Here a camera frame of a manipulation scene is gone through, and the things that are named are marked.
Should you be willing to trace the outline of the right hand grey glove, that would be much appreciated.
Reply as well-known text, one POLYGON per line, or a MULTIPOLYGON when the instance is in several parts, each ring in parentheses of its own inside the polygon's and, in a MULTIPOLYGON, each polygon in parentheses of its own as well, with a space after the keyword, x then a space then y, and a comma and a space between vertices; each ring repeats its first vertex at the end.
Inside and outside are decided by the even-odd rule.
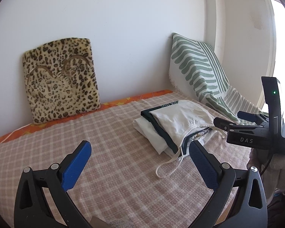
POLYGON ((267 199, 272 198, 276 190, 285 195, 285 156, 274 154, 261 179, 267 199))

